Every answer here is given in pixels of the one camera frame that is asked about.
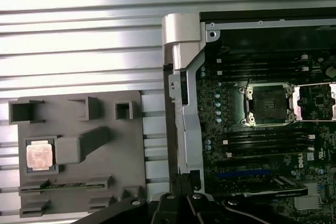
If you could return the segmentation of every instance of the white label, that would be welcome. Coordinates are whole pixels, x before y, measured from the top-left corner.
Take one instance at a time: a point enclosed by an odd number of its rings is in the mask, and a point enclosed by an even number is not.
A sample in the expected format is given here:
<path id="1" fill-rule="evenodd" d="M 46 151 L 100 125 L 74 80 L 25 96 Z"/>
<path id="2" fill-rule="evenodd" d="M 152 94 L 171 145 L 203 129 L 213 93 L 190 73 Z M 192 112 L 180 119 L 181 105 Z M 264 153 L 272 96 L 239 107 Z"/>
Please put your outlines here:
<path id="1" fill-rule="evenodd" d="M 307 153 L 307 160 L 308 161 L 313 161 L 315 158 L 314 158 L 314 153 L 313 152 L 308 152 Z"/>
<path id="2" fill-rule="evenodd" d="M 324 151 L 321 148 L 321 150 L 319 151 L 319 159 L 323 160 L 324 159 Z"/>
<path id="3" fill-rule="evenodd" d="M 298 159 L 299 159 L 299 168 L 303 168 L 303 154 L 302 153 L 298 154 Z"/>

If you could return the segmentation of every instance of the blue pcie slot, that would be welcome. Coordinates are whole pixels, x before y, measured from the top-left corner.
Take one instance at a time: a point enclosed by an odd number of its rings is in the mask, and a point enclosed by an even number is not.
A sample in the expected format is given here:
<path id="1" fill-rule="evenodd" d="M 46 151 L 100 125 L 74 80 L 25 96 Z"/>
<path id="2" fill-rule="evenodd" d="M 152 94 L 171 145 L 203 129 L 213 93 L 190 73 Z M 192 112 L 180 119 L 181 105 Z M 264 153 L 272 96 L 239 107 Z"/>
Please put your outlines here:
<path id="1" fill-rule="evenodd" d="M 232 177 L 243 177 L 243 176 L 256 176 L 256 175 L 269 175 L 271 174 L 270 170 L 261 169 L 261 170 L 240 170 L 237 172 L 230 173 L 217 173 L 217 178 L 232 178 Z"/>

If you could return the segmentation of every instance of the cpu socket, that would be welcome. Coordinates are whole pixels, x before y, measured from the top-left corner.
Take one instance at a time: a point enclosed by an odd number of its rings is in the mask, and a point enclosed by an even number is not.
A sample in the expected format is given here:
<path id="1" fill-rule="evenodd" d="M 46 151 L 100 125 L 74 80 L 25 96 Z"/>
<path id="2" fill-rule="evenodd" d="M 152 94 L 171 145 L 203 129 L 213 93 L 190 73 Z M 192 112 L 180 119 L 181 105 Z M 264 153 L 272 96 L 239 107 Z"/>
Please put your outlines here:
<path id="1" fill-rule="evenodd" d="M 242 125 L 249 127 L 283 126 L 295 121 L 289 97 L 293 93 L 288 83 L 254 83 L 239 89 L 244 94 L 246 118 Z"/>

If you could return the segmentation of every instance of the chip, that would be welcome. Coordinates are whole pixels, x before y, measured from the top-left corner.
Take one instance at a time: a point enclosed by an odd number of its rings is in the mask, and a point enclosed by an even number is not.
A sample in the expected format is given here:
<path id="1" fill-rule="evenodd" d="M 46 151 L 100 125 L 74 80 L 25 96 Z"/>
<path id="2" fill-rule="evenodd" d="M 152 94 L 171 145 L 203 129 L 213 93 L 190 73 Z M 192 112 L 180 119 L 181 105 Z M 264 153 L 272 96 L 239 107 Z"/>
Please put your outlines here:
<path id="1" fill-rule="evenodd" d="M 253 112 L 257 124 L 285 123 L 286 91 L 282 86 L 254 87 Z"/>
<path id="2" fill-rule="evenodd" d="M 27 146 L 27 167 L 32 170 L 49 170 L 53 166 L 52 145 L 46 141 L 32 141 Z"/>
<path id="3" fill-rule="evenodd" d="M 316 97 L 316 98 L 315 98 L 315 104 L 316 104 L 317 106 L 319 106 L 319 105 L 324 105 L 324 97 Z"/>

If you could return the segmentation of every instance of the motherboard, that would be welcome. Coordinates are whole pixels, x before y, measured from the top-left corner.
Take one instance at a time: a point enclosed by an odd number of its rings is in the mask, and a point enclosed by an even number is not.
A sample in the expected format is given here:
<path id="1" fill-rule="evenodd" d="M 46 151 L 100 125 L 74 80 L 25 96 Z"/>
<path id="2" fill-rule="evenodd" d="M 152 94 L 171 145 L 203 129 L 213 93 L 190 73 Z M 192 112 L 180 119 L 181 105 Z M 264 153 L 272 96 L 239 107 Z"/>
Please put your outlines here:
<path id="1" fill-rule="evenodd" d="M 206 193 L 336 223 L 335 52 L 205 56 L 196 82 Z"/>

